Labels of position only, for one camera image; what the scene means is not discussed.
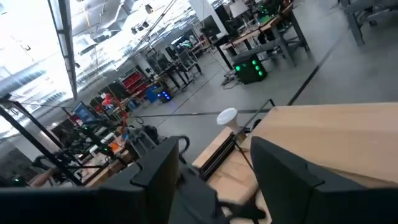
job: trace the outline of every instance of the electronic equipment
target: electronic equipment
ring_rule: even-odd
[[[77,104],[77,106],[73,110],[73,113],[75,113],[83,123],[94,121],[96,119],[96,116],[87,108],[87,106],[83,102]]]
[[[2,188],[2,223],[58,220],[92,223],[166,224],[178,188],[178,140],[171,137],[99,188]]]
[[[259,82],[267,76],[266,69],[256,54],[238,55],[233,58],[233,61],[236,75],[243,84]]]
[[[172,100],[172,95],[170,94],[170,90],[163,88],[160,89],[160,91],[156,91],[157,98],[162,102],[162,103],[167,103]]]
[[[220,29],[213,19],[213,16],[206,17],[203,20],[203,26],[204,28],[202,28],[202,31],[209,39],[217,39],[216,35],[221,33]]]
[[[397,188],[367,189],[259,137],[251,158],[273,223],[398,222]]]

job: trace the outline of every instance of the computer monitor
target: computer monitor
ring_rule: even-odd
[[[83,123],[94,121],[96,119],[95,115],[87,108],[87,106],[83,102],[77,104],[77,106],[73,110],[73,113],[75,113]]]
[[[203,32],[208,38],[216,37],[217,34],[221,33],[213,16],[208,16],[203,20]]]

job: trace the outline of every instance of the table leg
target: table leg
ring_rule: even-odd
[[[292,54],[290,53],[289,46],[287,45],[286,40],[279,33],[278,28],[276,28],[276,26],[272,26],[271,30],[272,30],[272,33],[275,36],[275,39],[279,40],[279,47],[282,49],[282,53],[285,55],[285,58],[289,61],[289,63],[291,65],[293,65],[295,67],[296,64],[294,64],[294,61],[293,61],[293,58],[292,58]]]
[[[176,81],[176,79],[173,77],[173,75],[171,75],[169,72],[167,72],[167,76],[172,80],[172,82],[174,83],[174,85],[177,88],[181,88],[180,84],[178,84],[178,82]]]
[[[187,82],[185,81],[185,79],[182,77],[182,75],[181,75],[181,73],[179,72],[179,70],[176,69],[176,68],[175,68],[174,70],[175,70],[175,72],[177,72],[177,75],[178,75],[178,77],[181,78],[182,82],[184,82],[184,85],[187,86],[188,83],[187,83]]]
[[[198,72],[200,72],[200,74],[203,75],[203,73],[201,72],[201,68],[200,68],[199,64],[196,63],[195,67],[197,68]]]
[[[356,20],[356,16],[353,13],[347,14],[346,16],[347,16],[349,28],[351,29],[351,32],[354,35],[356,44],[358,46],[364,45],[365,42],[363,41],[362,32],[361,32],[361,29],[359,28],[359,24],[358,24],[358,21]]]
[[[250,43],[249,43],[249,41],[247,39],[244,40],[243,42],[244,42],[245,46],[248,48],[248,50],[252,49],[252,47],[251,47],[251,45],[250,45]]]
[[[228,59],[225,57],[224,52],[220,49],[220,47],[219,47],[218,45],[216,46],[216,48],[217,48],[218,52],[220,53],[221,57],[224,59],[225,64],[228,66],[228,68],[229,68],[230,70],[233,70],[234,68],[233,68],[232,65],[229,63]]]
[[[184,73],[185,78],[187,78],[187,80],[189,81],[189,77],[188,77],[188,74],[186,73],[186,71],[182,71],[182,72]]]
[[[310,47],[308,46],[307,40],[305,39],[304,34],[301,31],[299,22],[297,22],[297,19],[294,16],[293,11],[290,12],[289,17],[290,17],[290,20],[292,21],[292,25],[293,25],[294,31],[296,31],[296,34],[298,35],[298,38],[300,39],[300,42],[302,43],[304,49],[305,50],[310,50]]]

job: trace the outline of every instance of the cable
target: cable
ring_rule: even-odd
[[[180,159],[180,161],[183,164],[187,164],[187,161],[184,159],[183,154],[188,150],[189,145],[190,145],[190,140],[189,140],[188,136],[184,136],[184,135],[179,136],[178,140],[180,140],[180,139],[184,139],[186,144],[185,144],[185,148],[182,149],[182,151],[180,151],[180,153],[178,154],[178,158]]]
[[[231,86],[231,87],[225,87],[225,85],[223,86],[223,90],[230,90],[230,89],[232,89],[232,88],[234,88],[234,87],[236,87],[237,85],[240,85],[240,84],[242,84],[242,82],[240,82],[240,81],[237,81],[236,83],[235,83],[235,85],[233,85],[233,86]]]

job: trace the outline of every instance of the concrete floor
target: concrete floor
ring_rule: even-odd
[[[377,27],[363,28],[366,45],[359,48],[348,30],[345,16],[336,1],[306,0],[296,2],[296,18],[311,48],[310,53],[298,49],[296,67],[280,58],[278,63],[266,62],[268,77],[259,83],[238,85],[223,90],[221,82],[226,65],[218,54],[199,59],[204,75],[171,102],[155,102],[141,108],[138,115],[179,114],[257,109],[272,98],[277,105],[286,105],[322,63],[295,105],[330,103],[363,103],[398,100],[396,90],[396,57],[398,55],[398,18],[380,21]],[[252,114],[241,114],[244,124]],[[146,124],[157,126],[164,136],[187,135],[191,146],[185,158],[192,162],[218,135],[223,127],[216,124],[217,115],[145,118]]]

